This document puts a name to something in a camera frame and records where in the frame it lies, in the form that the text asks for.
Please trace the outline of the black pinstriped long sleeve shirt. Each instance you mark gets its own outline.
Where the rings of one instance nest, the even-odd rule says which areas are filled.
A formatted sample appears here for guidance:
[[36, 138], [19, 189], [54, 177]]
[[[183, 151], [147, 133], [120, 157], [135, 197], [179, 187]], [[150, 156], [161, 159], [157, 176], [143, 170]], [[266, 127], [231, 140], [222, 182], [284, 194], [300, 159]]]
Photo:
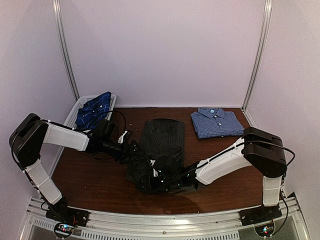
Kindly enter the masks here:
[[143, 193], [164, 192], [158, 189], [160, 175], [154, 177], [152, 163], [167, 160], [168, 166], [178, 175], [184, 168], [185, 124], [182, 121], [156, 118], [146, 121], [138, 146], [142, 153], [127, 158], [126, 179]]

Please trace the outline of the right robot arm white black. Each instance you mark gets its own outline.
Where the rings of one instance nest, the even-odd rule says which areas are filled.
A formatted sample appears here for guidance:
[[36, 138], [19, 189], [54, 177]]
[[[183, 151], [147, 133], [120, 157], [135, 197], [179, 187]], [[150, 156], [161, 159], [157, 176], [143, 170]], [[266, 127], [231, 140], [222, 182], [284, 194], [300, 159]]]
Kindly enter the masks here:
[[258, 128], [248, 127], [243, 136], [225, 150], [189, 167], [163, 155], [147, 159], [146, 172], [134, 177], [138, 190], [148, 194], [195, 192], [214, 181], [246, 167], [254, 167], [262, 178], [262, 206], [256, 210], [259, 220], [268, 220], [280, 201], [280, 191], [288, 164], [282, 139]]

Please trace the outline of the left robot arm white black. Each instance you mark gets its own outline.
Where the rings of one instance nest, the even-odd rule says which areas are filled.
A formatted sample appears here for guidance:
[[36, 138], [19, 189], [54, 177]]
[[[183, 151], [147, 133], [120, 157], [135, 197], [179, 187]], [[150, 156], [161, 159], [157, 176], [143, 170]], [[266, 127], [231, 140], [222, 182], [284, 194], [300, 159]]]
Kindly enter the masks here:
[[13, 159], [45, 201], [53, 206], [52, 213], [61, 222], [72, 218], [72, 211], [63, 204], [63, 194], [53, 182], [42, 162], [44, 145], [55, 145], [90, 154], [105, 153], [116, 161], [141, 156], [143, 150], [132, 132], [124, 130], [117, 140], [112, 139], [115, 124], [101, 119], [93, 129], [74, 129], [30, 113], [9, 138]]

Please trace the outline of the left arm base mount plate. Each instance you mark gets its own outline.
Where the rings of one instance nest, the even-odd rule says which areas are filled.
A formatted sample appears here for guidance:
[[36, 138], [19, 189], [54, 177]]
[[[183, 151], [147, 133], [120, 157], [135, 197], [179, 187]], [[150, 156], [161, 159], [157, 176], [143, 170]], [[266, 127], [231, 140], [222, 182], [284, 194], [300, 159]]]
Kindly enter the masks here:
[[45, 216], [48, 219], [67, 223], [72, 226], [86, 227], [89, 218], [89, 212], [86, 210], [61, 205], [49, 207]]

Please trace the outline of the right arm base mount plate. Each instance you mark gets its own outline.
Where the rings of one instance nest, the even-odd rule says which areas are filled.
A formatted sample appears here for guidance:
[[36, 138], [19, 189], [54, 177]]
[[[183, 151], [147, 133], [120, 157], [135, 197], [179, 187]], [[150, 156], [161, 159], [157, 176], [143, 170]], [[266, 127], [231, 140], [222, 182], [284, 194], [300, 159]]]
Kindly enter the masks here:
[[255, 225], [282, 216], [279, 205], [248, 208], [238, 212], [242, 226]]

